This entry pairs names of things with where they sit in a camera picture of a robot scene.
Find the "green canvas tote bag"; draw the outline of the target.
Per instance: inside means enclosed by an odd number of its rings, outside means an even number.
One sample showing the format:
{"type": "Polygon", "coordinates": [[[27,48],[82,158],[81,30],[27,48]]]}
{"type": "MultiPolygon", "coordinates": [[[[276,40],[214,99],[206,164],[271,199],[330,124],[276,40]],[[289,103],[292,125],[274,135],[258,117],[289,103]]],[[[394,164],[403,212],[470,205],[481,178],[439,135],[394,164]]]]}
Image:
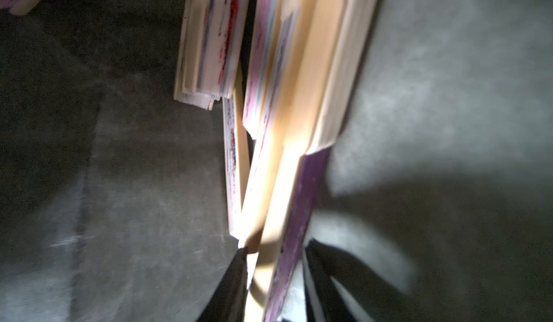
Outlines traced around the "green canvas tote bag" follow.
{"type": "MultiPolygon", "coordinates": [[[[194,321],[222,109],[172,99],[185,0],[1,13],[1,320],[194,321]]],[[[360,321],[552,320],[552,0],[379,0],[307,239],[360,321]]]]}

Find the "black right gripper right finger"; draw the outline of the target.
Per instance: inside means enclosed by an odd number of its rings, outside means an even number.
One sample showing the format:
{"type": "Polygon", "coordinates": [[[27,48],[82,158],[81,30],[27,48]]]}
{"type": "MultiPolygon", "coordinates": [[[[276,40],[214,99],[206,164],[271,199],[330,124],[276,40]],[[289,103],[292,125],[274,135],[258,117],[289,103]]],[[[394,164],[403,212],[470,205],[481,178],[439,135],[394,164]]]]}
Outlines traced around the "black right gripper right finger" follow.
{"type": "Polygon", "coordinates": [[[412,321],[406,296],[354,255],[312,238],[302,253],[308,321],[355,321],[338,287],[374,321],[412,321]]]}

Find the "red blossom white folding fan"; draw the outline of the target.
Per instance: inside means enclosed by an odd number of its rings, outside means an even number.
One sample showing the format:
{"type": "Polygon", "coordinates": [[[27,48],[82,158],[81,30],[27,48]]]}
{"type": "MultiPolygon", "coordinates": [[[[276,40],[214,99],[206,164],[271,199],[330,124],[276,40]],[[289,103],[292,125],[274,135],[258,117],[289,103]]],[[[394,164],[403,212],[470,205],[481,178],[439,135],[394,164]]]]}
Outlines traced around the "red blossom white folding fan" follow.
{"type": "Polygon", "coordinates": [[[232,97],[249,0],[186,0],[174,100],[211,110],[232,97]]]}

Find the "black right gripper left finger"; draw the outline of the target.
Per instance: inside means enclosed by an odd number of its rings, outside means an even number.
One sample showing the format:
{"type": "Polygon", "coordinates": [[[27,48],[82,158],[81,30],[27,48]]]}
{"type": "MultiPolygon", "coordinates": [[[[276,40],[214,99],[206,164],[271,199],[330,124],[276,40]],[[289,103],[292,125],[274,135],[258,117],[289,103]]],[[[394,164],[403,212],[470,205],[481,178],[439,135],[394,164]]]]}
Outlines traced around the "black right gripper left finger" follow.
{"type": "Polygon", "coordinates": [[[242,322],[247,299],[247,248],[240,248],[213,296],[197,319],[201,321],[242,322]]]}

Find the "pink striped folding fan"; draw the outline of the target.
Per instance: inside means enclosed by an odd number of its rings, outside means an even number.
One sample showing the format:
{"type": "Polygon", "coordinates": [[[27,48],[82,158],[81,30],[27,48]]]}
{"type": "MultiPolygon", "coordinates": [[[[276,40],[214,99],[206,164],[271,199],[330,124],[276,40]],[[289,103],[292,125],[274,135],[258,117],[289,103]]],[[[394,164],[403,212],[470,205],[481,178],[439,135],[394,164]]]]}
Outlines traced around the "pink striped folding fan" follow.
{"type": "Polygon", "coordinates": [[[250,172],[249,145],[243,127],[242,70],[238,70],[232,97],[223,100],[228,232],[240,237],[240,214],[250,172]]]}

